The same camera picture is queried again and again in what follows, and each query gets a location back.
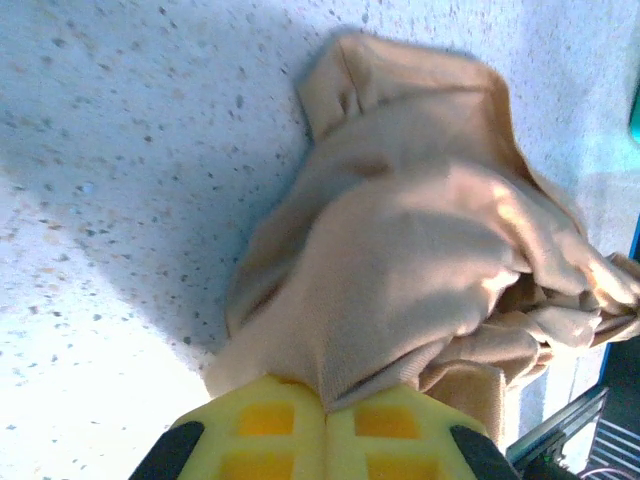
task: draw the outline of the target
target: granite surface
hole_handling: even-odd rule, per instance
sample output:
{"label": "granite surface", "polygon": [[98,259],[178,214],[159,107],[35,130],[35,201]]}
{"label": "granite surface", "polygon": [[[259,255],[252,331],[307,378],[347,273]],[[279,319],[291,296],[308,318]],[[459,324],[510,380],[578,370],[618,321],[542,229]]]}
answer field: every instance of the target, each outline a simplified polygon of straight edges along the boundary
{"label": "granite surface", "polygon": [[[639,11],[636,0],[3,2],[0,478],[126,478],[207,399],[199,373],[225,341],[229,276],[309,148],[294,82],[337,32],[494,66],[533,165],[577,200],[596,246],[627,252]],[[595,381],[579,363],[523,393],[513,436]]]}

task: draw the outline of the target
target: towel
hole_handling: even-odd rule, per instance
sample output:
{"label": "towel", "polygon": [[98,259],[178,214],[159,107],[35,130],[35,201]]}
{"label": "towel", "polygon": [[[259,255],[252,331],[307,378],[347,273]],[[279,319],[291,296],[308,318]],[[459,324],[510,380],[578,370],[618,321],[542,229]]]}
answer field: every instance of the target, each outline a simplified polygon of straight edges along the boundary
{"label": "towel", "polygon": [[299,94],[314,149],[232,281],[212,395],[271,373],[332,411],[405,383],[500,444],[507,388],[640,332],[640,268],[531,168],[494,70],[350,34]]}

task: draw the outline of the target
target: green object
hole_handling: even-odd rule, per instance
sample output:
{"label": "green object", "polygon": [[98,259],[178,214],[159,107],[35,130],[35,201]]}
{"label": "green object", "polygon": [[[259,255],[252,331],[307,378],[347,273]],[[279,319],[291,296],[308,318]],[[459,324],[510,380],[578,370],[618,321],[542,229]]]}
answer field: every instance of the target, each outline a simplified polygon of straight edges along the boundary
{"label": "green object", "polygon": [[640,88],[636,93],[636,103],[631,111],[631,122],[629,124],[629,130],[633,139],[640,143]]}

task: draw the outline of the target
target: crumpled fabric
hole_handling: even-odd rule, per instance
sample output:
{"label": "crumpled fabric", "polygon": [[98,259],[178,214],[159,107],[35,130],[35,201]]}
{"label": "crumpled fabric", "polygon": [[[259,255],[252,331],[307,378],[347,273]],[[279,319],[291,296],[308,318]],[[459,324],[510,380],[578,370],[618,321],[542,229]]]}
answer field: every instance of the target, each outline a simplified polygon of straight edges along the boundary
{"label": "crumpled fabric", "polygon": [[271,373],[332,411],[406,383],[500,444],[507,388],[640,333],[640,268],[531,168],[491,68],[353,34],[299,93],[314,150],[233,279],[212,395]]}

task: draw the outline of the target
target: white speckled surface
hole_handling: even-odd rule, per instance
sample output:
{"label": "white speckled surface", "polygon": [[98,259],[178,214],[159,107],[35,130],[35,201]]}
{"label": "white speckled surface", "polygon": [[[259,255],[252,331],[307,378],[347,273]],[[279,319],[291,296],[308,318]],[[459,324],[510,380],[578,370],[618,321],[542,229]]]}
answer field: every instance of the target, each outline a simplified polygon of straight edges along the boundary
{"label": "white speckled surface", "polygon": [[[497,68],[533,164],[626,252],[639,4],[480,3],[3,2],[0,478],[125,478],[207,398],[230,273],[308,148],[292,83],[341,28]],[[516,435],[566,403],[567,375],[530,389],[548,407]]]}

